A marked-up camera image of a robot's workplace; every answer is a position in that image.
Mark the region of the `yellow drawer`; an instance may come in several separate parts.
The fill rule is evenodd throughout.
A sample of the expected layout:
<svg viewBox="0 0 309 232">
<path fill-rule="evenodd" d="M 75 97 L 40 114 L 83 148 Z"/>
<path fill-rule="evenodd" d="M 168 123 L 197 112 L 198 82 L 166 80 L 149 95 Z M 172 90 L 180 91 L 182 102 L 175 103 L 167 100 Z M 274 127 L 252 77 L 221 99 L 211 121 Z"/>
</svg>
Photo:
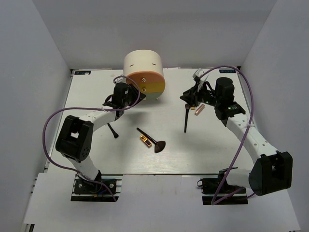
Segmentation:
<svg viewBox="0 0 309 232">
<path fill-rule="evenodd" d="M 165 90 L 165 82 L 140 82 L 139 88 L 142 93 L 162 93 Z"/>
</svg>

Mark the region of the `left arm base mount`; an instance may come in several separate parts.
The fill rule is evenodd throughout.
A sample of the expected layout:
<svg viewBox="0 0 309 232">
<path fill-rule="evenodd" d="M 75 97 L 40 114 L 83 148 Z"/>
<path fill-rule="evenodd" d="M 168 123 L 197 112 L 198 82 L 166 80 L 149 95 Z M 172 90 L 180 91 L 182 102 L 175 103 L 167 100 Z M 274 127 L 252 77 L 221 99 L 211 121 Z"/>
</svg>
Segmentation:
<svg viewBox="0 0 309 232">
<path fill-rule="evenodd" d="M 101 176 L 101 181 L 111 190 L 116 201 L 120 196 L 122 179 L 122 175 Z M 78 175 L 75 176 L 70 200 L 73 202 L 115 202 L 105 187 L 88 183 Z"/>
</svg>

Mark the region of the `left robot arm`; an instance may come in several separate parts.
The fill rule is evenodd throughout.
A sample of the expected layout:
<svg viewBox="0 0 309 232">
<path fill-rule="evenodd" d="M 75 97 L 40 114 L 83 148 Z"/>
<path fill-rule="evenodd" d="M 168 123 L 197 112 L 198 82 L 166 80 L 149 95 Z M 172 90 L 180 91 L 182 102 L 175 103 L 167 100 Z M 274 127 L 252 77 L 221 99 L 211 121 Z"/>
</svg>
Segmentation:
<svg viewBox="0 0 309 232">
<path fill-rule="evenodd" d="M 138 104 L 146 98 L 133 84 L 117 83 L 113 94 L 102 106 L 107 109 L 93 111 L 84 116 L 69 115 L 65 118 L 56 141 L 56 151 L 66 157 L 86 180 L 85 187 L 92 193 L 101 190 L 101 172 L 90 158 L 93 133 L 101 127 L 118 120 L 125 109 Z"/>
</svg>

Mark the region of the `rose gold lipstick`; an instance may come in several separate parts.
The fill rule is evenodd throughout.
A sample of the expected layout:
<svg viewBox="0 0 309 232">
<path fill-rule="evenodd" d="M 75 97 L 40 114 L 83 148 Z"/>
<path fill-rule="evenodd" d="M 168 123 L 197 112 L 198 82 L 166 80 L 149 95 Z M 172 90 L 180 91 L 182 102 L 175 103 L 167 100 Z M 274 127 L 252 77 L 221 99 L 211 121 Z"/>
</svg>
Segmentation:
<svg viewBox="0 0 309 232">
<path fill-rule="evenodd" d="M 201 104 L 195 111 L 195 115 L 198 116 L 205 108 L 204 104 Z"/>
</svg>

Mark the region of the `black fan makeup brush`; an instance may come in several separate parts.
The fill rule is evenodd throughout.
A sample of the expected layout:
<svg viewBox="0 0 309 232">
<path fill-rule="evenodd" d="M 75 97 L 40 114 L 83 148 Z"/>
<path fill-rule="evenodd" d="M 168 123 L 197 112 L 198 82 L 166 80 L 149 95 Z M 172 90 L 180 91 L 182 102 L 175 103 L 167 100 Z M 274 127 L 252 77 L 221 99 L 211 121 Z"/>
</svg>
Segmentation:
<svg viewBox="0 0 309 232">
<path fill-rule="evenodd" d="M 164 150 L 166 146 L 165 141 L 156 141 L 154 138 L 152 138 L 150 135 L 142 131 L 140 128 L 136 128 L 137 131 L 141 132 L 148 140 L 150 140 L 154 144 L 154 152 L 159 153 Z"/>
</svg>

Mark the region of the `grey green bottom drawer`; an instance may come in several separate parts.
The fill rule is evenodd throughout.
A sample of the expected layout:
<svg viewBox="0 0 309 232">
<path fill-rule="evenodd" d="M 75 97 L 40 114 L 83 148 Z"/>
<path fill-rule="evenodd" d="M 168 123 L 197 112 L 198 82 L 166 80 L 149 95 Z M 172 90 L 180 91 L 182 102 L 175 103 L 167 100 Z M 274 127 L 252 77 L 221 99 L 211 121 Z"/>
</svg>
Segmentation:
<svg viewBox="0 0 309 232">
<path fill-rule="evenodd" d="M 144 94 L 146 95 L 147 100 L 156 100 L 163 94 L 163 92 L 145 92 Z"/>
</svg>

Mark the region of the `orange top drawer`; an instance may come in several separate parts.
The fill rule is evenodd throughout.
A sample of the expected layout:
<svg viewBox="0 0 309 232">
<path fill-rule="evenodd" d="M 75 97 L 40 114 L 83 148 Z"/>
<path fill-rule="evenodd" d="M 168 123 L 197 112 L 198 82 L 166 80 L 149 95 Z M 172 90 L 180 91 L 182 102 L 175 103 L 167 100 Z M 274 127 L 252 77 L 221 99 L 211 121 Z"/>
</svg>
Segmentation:
<svg viewBox="0 0 309 232">
<path fill-rule="evenodd" d="M 139 84 L 140 82 L 165 82 L 162 74 L 153 71 L 133 72 L 128 74 L 127 77 L 137 84 Z"/>
</svg>

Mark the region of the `black angled makeup brush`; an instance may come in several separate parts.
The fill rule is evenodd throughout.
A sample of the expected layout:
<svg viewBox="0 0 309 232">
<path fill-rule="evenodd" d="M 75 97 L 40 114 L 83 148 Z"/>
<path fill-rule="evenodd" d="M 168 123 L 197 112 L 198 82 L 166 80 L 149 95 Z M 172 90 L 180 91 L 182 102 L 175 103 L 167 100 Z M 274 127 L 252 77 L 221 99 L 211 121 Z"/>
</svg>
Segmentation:
<svg viewBox="0 0 309 232">
<path fill-rule="evenodd" d="M 185 120 L 184 120 L 184 133 L 187 132 L 187 123 L 188 123 L 188 116 L 189 116 L 189 111 L 191 109 L 191 106 L 189 104 L 185 104 Z"/>
</svg>

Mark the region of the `cream round drawer organizer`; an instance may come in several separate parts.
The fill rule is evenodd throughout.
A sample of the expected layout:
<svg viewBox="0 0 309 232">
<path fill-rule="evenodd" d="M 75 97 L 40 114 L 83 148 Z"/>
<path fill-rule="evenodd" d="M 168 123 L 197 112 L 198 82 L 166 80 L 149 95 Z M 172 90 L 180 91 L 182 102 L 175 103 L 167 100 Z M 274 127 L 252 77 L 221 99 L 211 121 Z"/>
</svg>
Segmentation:
<svg viewBox="0 0 309 232">
<path fill-rule="evenodd" d="M 135 50 L 128 53 L 124 58 L 123 73 L 128 77 L 128 83 L 138 84 L 147 100 L 158 99 L 165 90 L 162 60 L 155 51 Z"/>
</svg>

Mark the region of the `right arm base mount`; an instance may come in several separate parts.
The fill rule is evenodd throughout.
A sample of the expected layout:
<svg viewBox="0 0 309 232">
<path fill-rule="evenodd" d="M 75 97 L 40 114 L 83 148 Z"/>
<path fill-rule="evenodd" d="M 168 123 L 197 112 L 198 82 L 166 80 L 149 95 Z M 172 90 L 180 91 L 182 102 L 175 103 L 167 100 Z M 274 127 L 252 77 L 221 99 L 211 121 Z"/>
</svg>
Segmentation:
<svg viewBox="0 0 309 232">
<path fill-rule="evenodd" d="M 197 187 L 201 189 L 202 193 L 202 203 L 203 205 L 211 205 L 211 201 L 215 195 L 217 187 L 219 186 L 219 181 L 217 178 L 202 178 L 197 181 Z M 215 201 L 219 200 L 222 197 L 240 189 L 239 186 L 229 186 L 226 183 L 220 189 Z M 247 192 L 246 189 L 234 193 L 233 195 L 227 197 L 226 199 L 219 202 L 217 205 L 245 205 L 248 204 Z"/>
</svg>

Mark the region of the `gold clear square lipstick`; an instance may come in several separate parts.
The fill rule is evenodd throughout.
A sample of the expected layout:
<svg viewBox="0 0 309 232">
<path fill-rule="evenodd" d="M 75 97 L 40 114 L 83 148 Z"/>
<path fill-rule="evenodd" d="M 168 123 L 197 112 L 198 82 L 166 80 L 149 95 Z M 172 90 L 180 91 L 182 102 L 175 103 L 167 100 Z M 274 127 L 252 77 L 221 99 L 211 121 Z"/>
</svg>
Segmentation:
<svg viewBox="0 0 309 232">
<path fill-rule="evenodd" d="M 145 135 L 141 135 L 140 136 L 140 140 L 147 146 L 147 147 L 151 147 L 152 146 L 152 142 L 145 136 Z"/>
</svg>

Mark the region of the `small black makeup brush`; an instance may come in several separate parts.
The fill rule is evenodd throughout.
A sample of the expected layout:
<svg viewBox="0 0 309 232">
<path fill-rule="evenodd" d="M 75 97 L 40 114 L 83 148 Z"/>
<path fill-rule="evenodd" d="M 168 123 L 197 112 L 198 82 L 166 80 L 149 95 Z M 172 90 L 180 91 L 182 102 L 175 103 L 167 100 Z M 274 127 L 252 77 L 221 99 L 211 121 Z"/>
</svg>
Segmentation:
<svg viewBox="0 0 309 232">
<path fill-rule="evenodd" d="M 112 132 L 112 134 L 113 134 L 113 136 L 114 136 L 114 138 L 116 139 L 116 138 L 118 138 L 119 137 L 119 135 L 118 135 L 118 133 L 112 128 L 112 126 L 111 126 L 111 124 L 110 123 L 108 123 L 107 124 L 107 126 L 109 127 L 109 129 L 111 130 L 111 132 Z"/>
</svg>

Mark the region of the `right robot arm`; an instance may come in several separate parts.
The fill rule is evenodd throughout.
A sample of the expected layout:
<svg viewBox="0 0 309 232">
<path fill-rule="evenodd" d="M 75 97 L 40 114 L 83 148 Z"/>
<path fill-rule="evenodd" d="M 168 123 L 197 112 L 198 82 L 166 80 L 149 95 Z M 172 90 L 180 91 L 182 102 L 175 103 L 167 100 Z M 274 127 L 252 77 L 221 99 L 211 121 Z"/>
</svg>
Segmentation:
<svg viewBox="0 0 309 232">
<path fill-rule="evenodd" d="M 209 82 L 194 78 L 195 85 L 181 95 L 190 107 L 207 104 L 214 107 L 215 115 L 241 142 L 253 161 L 251 170 L 232 167 L 220 171 L 218 188 L 225 193 L 237 187 L 250 188 L 263 196 L 292 185 L 293 158 L 272 146 L 255 126 L 249 123 L 245 110 L 234 100 L 233 81 L 227 77 L 216 80 L 215 88 Z"/>
</svg>

